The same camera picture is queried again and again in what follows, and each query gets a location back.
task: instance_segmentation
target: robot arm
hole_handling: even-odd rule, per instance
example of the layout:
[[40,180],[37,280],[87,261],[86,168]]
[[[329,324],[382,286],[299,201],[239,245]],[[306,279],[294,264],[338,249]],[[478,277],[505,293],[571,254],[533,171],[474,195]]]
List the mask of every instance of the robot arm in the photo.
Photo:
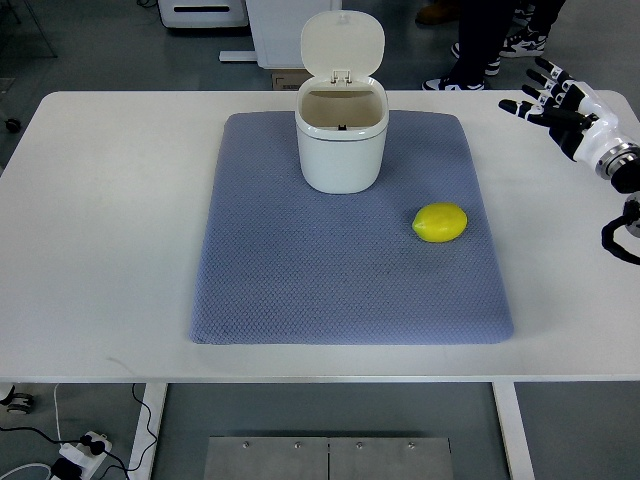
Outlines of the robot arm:
[[540,83],[542,90],[522,87],[535,103],[502,100],[500,108],[548,127],[567,157],[589,165],[618,192],[631,194],[623,215],[603,228],[602,245],[616,257],[640,265],[640,257],[613,240],[614,231],[623,225],[640,237],[640,146],[620,130],[618,117],[589,85],[543,58],[536,58],[536,64],[549,76],[534,70],[528,70],[527,75]]

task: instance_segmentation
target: sneaker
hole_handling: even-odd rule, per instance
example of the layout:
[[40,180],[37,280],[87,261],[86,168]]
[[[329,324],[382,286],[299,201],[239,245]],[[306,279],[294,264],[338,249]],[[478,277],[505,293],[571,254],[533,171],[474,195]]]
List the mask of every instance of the sneaker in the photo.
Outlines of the sneaker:
[[506,58],[539,57],[544,53],[547,36],[525,27],[504,39],[500,56]]
[[423,90],[484,90],[484,81],[477,85],[463,85],[451,81],[449,77],[434,78],[422,84]]
[[536,9],[535,5],[531,5],[528,0],[520,0],[518,6],[513,12],[513,23],[526,27],[533,17],[533,11]]
[[[451,45],[451,54],[460,58],[460,44],[458,42]],[[487,66],[484,68],[484,74],[487,77],[494,77],[500,71],[500,57],[497,57],[493,62],[487,63]]]

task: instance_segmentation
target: open lid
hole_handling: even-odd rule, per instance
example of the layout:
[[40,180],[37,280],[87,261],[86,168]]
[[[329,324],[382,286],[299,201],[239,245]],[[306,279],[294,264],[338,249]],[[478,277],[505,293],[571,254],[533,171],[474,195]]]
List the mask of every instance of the open lid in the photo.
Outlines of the open lid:
[[349,71],[351,78],[363,78],[382,63],[384,30],[366,13],[330,10],[309,19],[300,45],[302,62],[313,76]]

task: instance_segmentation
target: floor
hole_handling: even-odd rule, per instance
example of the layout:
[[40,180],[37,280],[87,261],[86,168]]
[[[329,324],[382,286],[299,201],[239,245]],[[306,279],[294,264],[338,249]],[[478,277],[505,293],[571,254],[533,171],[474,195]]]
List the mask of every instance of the floor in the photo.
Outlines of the floor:
[[[246,28],[169,31],[162,26],[157,9],[142,8],[135,0],[31,0],[58,54],[52,58],[23,2],[12,3],[22,23],[16,24],[6,9],[0,12],[0,78],[15,79],[6,93],[0,93],[0,108],[4,116],[19,118],[25,127],[41,99],[60,90],[271,89],[270,72],[257,65],[218,61],[221,50],[253,48]],[[446,74],[453,65],[449,46],[457,39],[457,25],[417,26],[413,18],[422,4],[423,0],[344,0],[345,8],[371,13],[384,26],[386,53],[374,76],[389,90],[419,89],[422,81]],[[568,1],[546,56],[594,88],[622,93],[640,114],[640,89],[635,84],[640,60],[630,53],[637,44],[640,2],[624,0],[616,2],[615,9],[611,6],[597,0]],[[527,82],[525,70],[532,66],[531,59],[504,61],[500,75],[489,80],[490,87],[520,88]],[[9,163],[20,137],[21,133],[0,129],[0,169]],[[33,388],[43,399],[33,416],[16,419],[2,412],[0,425],[29,424],[19,423],[24,418],[53,436],[53,386]],[[74,435],[90,429],[112,430],[109,435],[117,439],[114,444],[124,457],[139,411],[129,401],[128,390],[129,386],[120,385],[61,386],[63,430],[73,427]],[[533,383],[519,384],[517,392],[536,478],[640,477],[636,455],[640,384]],[[460,403],[461,395],[468,402]],[[126,404],[119,403],[125,398]],[[307,403],[293,410],[295,415],[284,415],[298,398]],[[154,478],[171,478],[166,475],[170,472],[180,472],[185,479],[202,478],[206,455],[202,449],[209,435],[282,430],[444,435],[453,439],[456,479],[508,478],[496,436],[497,419],[487,398],[486,385],[174,386],[169,389],[157,456],[161,468]],[[452,405],[460,407],[463,415],[452,413]],[[192,411],[203,419],[201,424],[194,422]],[[485,453],[474,453],[474,440],[478,451]],[[457,453],[460,442],[462,454]],[[25,433],[1,433],[0,476],[25,462],[52,463],[56,449],[45,450],[42,445]],[[195,452],[191,445],[199,450]],[[178,467],[183,470],[172,470]],[[491,473],[478,476],[479,471]],[[31,469],[11,478],[44,476]],[[124,477],[110,471],[105,478]]]

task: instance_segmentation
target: yellow lemon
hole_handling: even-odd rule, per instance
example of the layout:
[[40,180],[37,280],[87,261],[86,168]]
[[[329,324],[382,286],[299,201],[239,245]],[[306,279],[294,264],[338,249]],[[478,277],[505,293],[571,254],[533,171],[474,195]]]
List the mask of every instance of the yellow lemon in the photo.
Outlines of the yellow lemon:
[[422,207],[413,220],[413,231],[427,242],[448,242],[467,226],[467,214],[455,203],[432,203]]

